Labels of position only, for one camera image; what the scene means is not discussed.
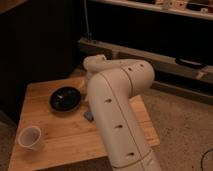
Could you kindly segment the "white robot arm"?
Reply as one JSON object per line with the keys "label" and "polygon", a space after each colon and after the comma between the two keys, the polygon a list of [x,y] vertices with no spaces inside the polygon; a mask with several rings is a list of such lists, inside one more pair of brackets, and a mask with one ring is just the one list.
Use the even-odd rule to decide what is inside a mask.
{"label": "white robot arm", "polygon": [[145,60],[89,56],[87,99],[113,171],[162,171],[129,99],[151,87],[155,73]]}

